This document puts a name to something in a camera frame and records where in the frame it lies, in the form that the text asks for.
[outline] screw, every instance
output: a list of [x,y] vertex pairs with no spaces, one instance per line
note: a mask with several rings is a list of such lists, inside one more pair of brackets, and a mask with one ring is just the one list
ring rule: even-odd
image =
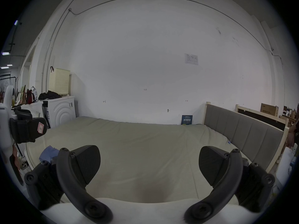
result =
[[265,179],[268,181],[268,184],[272,182],[272,179],[269,176],[266,176]]
[[192,215],[196,219],[205,219],[212,214],[212,208],[207,203],[195,204],[192,208]]
[[95,201],[89,202],[84,210],[89,216],[94,218],[102,217],[105,214],[105,208]]
[[46,161],[46,160],[43,160],[43,161],[42,161],[42,165],[44,165],[44,166],[47,166],[47,165],[48,165],[48,163],[49,163],[49,162],[48,162],[48,161]]
[[29,174],[29,175],[27,176],[27,180],[28,180],[28,181],[31,181],[33,178],[34,178],[34,176],[33,176],[32,174]]

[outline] washing machine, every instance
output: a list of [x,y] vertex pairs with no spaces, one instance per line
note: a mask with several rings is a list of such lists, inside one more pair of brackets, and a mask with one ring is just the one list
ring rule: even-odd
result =
[[58,99],[42,100],[50,128],[58,127],[76,118],[74,98],[75,96],[64,96]]

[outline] beige plastic basket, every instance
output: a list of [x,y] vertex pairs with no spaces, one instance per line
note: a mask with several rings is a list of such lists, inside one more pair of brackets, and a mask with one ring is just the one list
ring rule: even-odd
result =
[[49,78],[49,91],[56,92],[59,95],[67,95],[69,93],[70,71],[59,69],[51,66]]

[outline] white wall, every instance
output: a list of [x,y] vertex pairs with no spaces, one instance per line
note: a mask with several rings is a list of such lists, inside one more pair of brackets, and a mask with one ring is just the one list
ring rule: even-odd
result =
[[51,58],[71,70],[80,116],[179,124],[192,114],[200,123],[206,101],[230,110],[271,102],[266,51],[236,22],[186,0],[117,0],[69,14]]
[[26,88],[29,89],[29,66],[23,67],[23,74],[22,74],[22,86],[26,85]]
[[276,40],[278,63],[282,66],[284,77],[284,105],[297,110],[299,103],[299,55],[297,47],[285,26],[277,26],[271,29]]

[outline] beige bed sheet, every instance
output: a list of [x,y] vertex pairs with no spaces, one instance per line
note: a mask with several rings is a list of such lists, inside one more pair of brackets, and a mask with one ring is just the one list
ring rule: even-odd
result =
[[[208,145],[230,152],[235,148],[225,136],[205,125],[126,123],[90,117],[78,117],[47,130],[35,143],[27,143],[28,159],[34,167],[49,145],[69,150],[96,145],[101,165],[87,192],[94,198],[139,203],[205,198],[212,187],[198,166],[200,149]],[[230,203],[237,204],[236,198]]]

